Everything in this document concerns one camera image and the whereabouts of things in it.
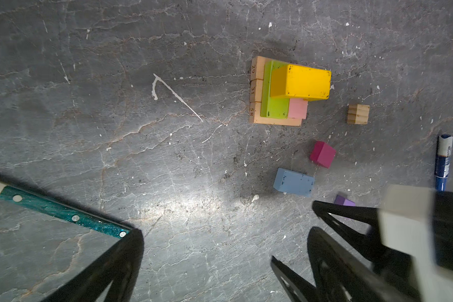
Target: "green block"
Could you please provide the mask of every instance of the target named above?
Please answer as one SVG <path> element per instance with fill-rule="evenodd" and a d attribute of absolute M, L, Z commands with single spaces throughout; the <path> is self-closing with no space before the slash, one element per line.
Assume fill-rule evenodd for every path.
<path fill-rule="evenodd" d="M 272 70 L 279 69 L 287 63 L 272 60 L 265 64 L 262 88 L 262 106 L 260 116 L 263 118 L 287 118 L 289 98 L 270 97 L 270 79 Z"/>

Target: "gray marble surface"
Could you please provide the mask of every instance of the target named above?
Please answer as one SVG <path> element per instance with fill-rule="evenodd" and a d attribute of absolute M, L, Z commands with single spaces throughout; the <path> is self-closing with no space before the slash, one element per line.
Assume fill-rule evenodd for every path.
<path fill-rule="evenodd" d="M 300 128 L 249 124 L 256 55 L 332 70 L 330 98 Z M 161 82 L 155 100 L 153 73 L 202 121 Z M 332 233 L 312 201 L 432 186 L 439 132 L 453 1 L 0 1 L 0 179 L 140 228 L 132 301 L 287 301 L 269 259 L 312 281 L 309 229 Z M 278 167 L 314 176 L 312 197 L 275 191 Z M 42 299 L 116 240 L 0 201 L 0 301 Z"/>

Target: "marker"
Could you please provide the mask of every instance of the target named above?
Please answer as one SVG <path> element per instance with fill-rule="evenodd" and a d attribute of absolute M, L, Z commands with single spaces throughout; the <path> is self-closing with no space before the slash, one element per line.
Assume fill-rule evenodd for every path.
<path fill-rule="evenodd" d="M 453 136 L 442 134 L 438 137 L 438 151 L 436 152 L 435 163 L 435 189 L 437 191 L 444 191 L 446 189 L 452 145 Z"/>

